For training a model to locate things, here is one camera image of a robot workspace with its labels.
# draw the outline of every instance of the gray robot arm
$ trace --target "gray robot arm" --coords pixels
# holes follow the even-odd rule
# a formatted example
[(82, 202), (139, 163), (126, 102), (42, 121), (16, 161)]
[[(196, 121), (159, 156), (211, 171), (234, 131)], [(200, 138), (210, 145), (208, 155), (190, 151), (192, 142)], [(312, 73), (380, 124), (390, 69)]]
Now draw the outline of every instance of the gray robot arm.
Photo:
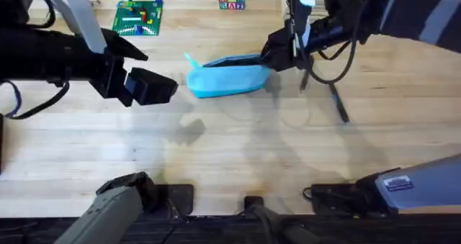
[(108, 181), (97, 191), (90, 208), (55, 244), (119, 243), (142, 211), (157, 206), (154, 188), (144, 172)]

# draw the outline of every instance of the black mount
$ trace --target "black mount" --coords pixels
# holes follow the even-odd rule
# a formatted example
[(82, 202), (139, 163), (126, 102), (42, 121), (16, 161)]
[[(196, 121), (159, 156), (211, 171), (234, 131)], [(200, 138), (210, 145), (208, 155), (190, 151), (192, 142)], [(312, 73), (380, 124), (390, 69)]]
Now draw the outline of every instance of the black mount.
[(332, 217), (391, 217), (398, 210), (389, 207), (376, 188), (375, 173), (355, 184), (313, 184), (304, 189), (303, 196), (312, 203), (318, 215)]
[(132, 173), (112, 179), (99, 187), (96, 195), (121, 186), (135, 187), (143, 203), (144, 212), (159, 217), (185, 217), (194, 207), (194, 187), (190, 184), (154, 184), (147, 173)]

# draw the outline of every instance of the wooden tabletop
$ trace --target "wooden tabletop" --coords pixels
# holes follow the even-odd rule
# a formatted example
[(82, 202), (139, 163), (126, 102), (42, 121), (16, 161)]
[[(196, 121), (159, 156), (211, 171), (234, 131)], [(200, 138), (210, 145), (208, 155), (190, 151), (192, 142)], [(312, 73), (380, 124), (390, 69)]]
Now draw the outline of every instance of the wooden tabletop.
[[(247, 0), (245, 11), (232, 12), (219, 10), (218, 0), (164, 1), (160, 35), (127, 38), (149, 61), (126, 60), (125, 66), (177, 80), (171, 103), (124, 108), (88, 83), (73, 82), (55, 106), (25, 121), (6, 121), (0, 217), (79, 216), (105, 181), (136, 171), (158, 183), (193, 184), (194, 214), (233, 214), (250, 194), (264, 196), (276, 212), (311, 213), (300, 194), (306, 186), (461, 152), (458, 54), (371, 37), (337, 83), (348, 125), (326, 86), (311, 81), (299, 93), (302, 73), (295, 69), (274, 72), (265, 89), (250, 94), (197, 99), (184, 85), (191, 68), (183, 53), (200, 63), (259, 53), (267, 35), (282, 26), (280, 2)], [(115, 4), (95, 6), (102, 27), (112, 26)], [(31, 21), (43, 21), (46, 13), (35, 1)], [(62, 19), (53, 29), (68, 31)], [(316, 70), (331, 78), (346, 58), (318, 60)], [(18, 84), (23, 109), (57, 91), (46, 82)], [(0, 97), (5, 113), (14, 105), (7, 86)]]

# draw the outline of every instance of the black wire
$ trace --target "black wire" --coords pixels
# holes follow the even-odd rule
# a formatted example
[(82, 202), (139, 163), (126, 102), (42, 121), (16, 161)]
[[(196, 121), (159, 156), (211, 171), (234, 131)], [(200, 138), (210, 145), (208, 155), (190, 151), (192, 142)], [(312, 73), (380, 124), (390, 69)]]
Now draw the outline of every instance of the black wire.
[(160, 244), (165, 244), (166, 241), (168, 241), (168, 239), (170, 238), (171, 234), (173, 234), (173, 232), (174, 232), (182, 223), (184, 223), (184, 221), (183, 221), (183, 222), (180, 222), (180, 223), (178, 223), (178, 224), (176, 224), (175, 226), (173, 226), (173, 227), (171, 228), (171, 230), (165, 235), (165, 237), (164, 237), (163, 240), (160, 242)]
[(21, 92), (19, 91), (18, 87), (13, 82), (8, 81), (8, 80), (0, 81), (0, 85), (2, 85), (3, 83), (9, 83), (10, 85), (13, 86), (14, 96), (16, 98), (16, 107), (11, 112), (5, 114), (5, 117), (10, 118), (10, 119), (16, 119), (16, 120), (27, 119), (27, 118), (31, 117), (32, 115), (37, 114), (38, 112), (41, 112), (44, 109), (47, 109), (48, 107), (51, 107), (52, 105), (56, 104), (59, 100), (61, 100), (63, 98), (63, 96), (66, 95), (67, 91), (70, 88), (70, 84), (67, 81), (67, 82), (64, 83), (63, 88), (55, 96), (53, 96), (49, 100), (45, 101), (42, 104), (39, 104), (38, 106), (36, 106), (36, 107), (32, 108), (31, 110), (25, 112), (24, 114), (16, 115), (16, 113), (19, 111), (19, 109), (21, 108), (21, 105), (22, 105)]
[(306, 193), (307, 191), (310, 191), (310, 187), (306, 187), (306, 188), (303, 189), (303, 192), (302, 192), (303, 197), (304, 197), (304, 199), (306, 199), (306, 200), (308, 200), (309, 202), (311, 202), (311, 201), (312, 201), (312, 196), (309, 196), (309, 195)]
[(331, 57), (328, 57), (322, 50), (318, 51), (318, 54), (324, 59), (324, 60), (334, 60), (337, 57), (340, 56), (341, 53), (344, 52), (344, 50), (351, 44), (351, 41), (345, 42)]
[(34, 114), (37, 114), (38, 112), (43, 111), (44, 109), (47, 109), (48, 107), (51, 107), (52, 105), (56, 104), (59, 100), (63, 98), (64, 95), (66, 95), (67, 91), (70, 88), (69, 82), (65, 82), (63, 88), (52, 98), (49, 100), (45, 101), (42, 104), (37, 105), (36, 107), (32, 108), (31, 110), (25, 112), (24, 114), (9, 117), (10, 119), (27, 119), (31, 117)]
[(56, 14), (53, 8), (53, 3), (51, 0), (43, 0), (48, 5), (48, 14), (49, 18), (44, 24), (26, 24), (28, 27), (35, 28), (35, 29), (44, 29), (51, 27), (56, 21)]
[(262, 227), (264, 228), (264, 234), (266, 235), (267, 244), (274, 244), (274, 232), (271, 229), (269, 220), (258, 211), (254, 210), (253, 214), (256, 215), (262, 222)]
[[(357, 37), (358, 37), (358, 34), (359, 34), (360, 22), (362, 21), (362, 15), (363, 15), (364, 9), (368, 5), (369, 2), (370, 2), (370, 0), (365, 0), (363, 2), (362, 6), (359, 9), (357, 19), (355, 20), (355, 23), (354, 23), (354, 31), (352, 33), (351, 52), (349, 54), (349, 59), (347, 60), (346, 66), (344, 67), (344, 70), (336, 78), (331, 79), (331, 80), (326, 80), (326, 79), (323, 79), (320, 76), (318, 76), (312, 69), (310, 69), (309, 72), (310, 72), (310, 74), (312, 75), (312, 77), (316, 81), (318, 81), (320, 83), (324, 83), (324, 84), (336, 83), (336, 82), (340, 81), (349, 72), (349, 69), (351, 68), (352, 62), (354, 61), (355, 48), (357, 46)], [(299, 42), (300, 47), (303, 47), (303, 45), (304, 45), (303, 35), (298, 34), (297, 35), (297, 40)], [(300, 52), (301, 52), (301, 58), (303, 59), (304, 63), (307, 65), (309, 62), (308, 62), (308, 58), (305, 55), (304, 50), (301, 49)]]

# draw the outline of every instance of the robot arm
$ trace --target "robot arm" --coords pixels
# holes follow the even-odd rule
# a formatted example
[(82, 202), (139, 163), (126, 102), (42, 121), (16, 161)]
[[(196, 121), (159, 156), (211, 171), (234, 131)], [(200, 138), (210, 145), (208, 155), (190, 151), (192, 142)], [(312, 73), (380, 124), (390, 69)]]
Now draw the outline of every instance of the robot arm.
[[(307, 68), (302, 56), (343, 42), (365, 44), (372, 34), (419, 40), (461, 52), (461, 0), (324, 0), (328, 16), (308, 22), (313, 6), (287, 0), (285, 27), (270, 34), (263, 64), (283, 71)], [(303, 41), (302, 51), (299, 47)]]
[[(27, 23), (29, 17), (21, 1), (0, 0), (4, 6), (0, 11), (4, 17), (0, 21), (4, 66), (0, 81), (41, 80), (64, 86), (54, 102), (66, 92), (69, 81), (88, 81), (103, 98), (119, 99), (126, 107), (133, 100), (140, 105), (167, 103), (176, 92), (178, 84), (170, 78), (142, 68), (130, 73), (123, 68), (125, 58), (147, 60), (148, 56), (116, 32), (101, 29), (89, 0), (45, 0), (50, 18), (42, 25)], [(54, 8), (75, 35), (42, 30), (53, 25)]]

